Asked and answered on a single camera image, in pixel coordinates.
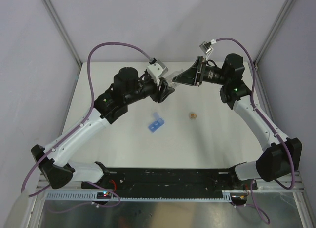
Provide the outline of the blue pill organizer box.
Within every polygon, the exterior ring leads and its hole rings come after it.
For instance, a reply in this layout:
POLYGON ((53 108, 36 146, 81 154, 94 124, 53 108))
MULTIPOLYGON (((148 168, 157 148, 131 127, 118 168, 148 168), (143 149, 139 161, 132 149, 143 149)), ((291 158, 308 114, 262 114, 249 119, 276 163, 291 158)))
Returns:
POLYGON ((153 113, 153 117, 154 121, 148 126, 148 129, 152 133, 156 132, 165 124, 165 121, 160 117, 160 115, 157 112, 153 113))

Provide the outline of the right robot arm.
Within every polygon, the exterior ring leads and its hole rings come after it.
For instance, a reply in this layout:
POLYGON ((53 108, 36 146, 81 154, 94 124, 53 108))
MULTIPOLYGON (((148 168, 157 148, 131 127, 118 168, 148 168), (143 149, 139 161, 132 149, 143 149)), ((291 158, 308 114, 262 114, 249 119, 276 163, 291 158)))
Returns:
POLYGON ((194 64, 175 76, 175 83, 200 86, 203 82, 221 86, 220 98, 224 104, 237 113, 251 129, 263 150, 253 162, 233 167, 228 183, 240 189, 248 179, 276 180, 287 174, 294 175, 298 169, 302 143, 283 133, 252 101, 252 91, 242 80, 245 70, 243 57, 237 54, 226 56, 222 67, 210 66, 204 57, 197 57, 194 64))

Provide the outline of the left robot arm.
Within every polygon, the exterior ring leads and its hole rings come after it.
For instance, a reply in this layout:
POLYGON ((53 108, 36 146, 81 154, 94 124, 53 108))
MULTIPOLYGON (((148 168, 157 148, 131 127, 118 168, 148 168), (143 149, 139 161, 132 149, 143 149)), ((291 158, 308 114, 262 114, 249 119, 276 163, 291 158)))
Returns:
POLYGON ((109 184, 109 171, 101 162, 77 163, 71 162, 71 157, 96 133, 125 114, 128 105, 147 97, 161 103, 173 93, 174 88, 164 78, 167 71, 158 63, 148 65, 142 76, 133 67, 120 69, 110 87, 92 101, 92 107, 78 125, 45 147, 35 145, 31 149, 38 168, 53 189, 69 182, 93 182, 99 188, 109 184))

